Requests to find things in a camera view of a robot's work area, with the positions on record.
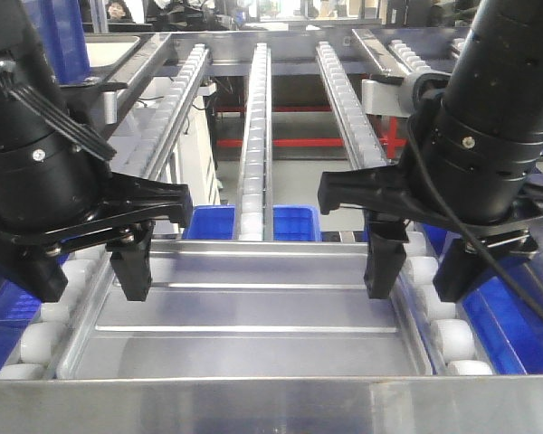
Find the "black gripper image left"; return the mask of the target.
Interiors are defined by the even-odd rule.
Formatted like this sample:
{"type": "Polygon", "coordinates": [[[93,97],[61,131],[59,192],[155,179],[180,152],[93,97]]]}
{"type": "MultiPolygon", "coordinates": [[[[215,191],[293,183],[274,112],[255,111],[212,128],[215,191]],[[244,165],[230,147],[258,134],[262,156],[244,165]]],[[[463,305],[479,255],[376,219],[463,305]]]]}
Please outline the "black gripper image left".
{"type": "Polygon", "coordinates": [[[58,302],[68,279],[57,257],[106,244],[128,301],[147,299],[154,220],[188,226],[193,202],[186,184],[164,184],[114,173],[85,212],[48,229],[16,229],[0,217],[0,277],[42,302],[58,302]]]}

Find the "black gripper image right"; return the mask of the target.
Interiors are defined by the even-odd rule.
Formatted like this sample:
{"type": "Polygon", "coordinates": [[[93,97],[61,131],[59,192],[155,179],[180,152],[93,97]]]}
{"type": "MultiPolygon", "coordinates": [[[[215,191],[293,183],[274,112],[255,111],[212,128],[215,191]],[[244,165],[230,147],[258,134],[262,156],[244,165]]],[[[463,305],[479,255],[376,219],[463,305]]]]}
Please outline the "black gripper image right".
{"type": "Polygon", "coordinates": [[[475,164],[325,172],[318,200],[324,214],[343,205],[365,211],[364,281],[371,299],[389,298],[404,266],[407,220],[461,235],[451,241],[433,278],[440,300],[451,303],[493,277],[481,257],[520,243],[530,227],[543,225],[542,185],[529,182],[525,172],[484,170],[475,164]]]}

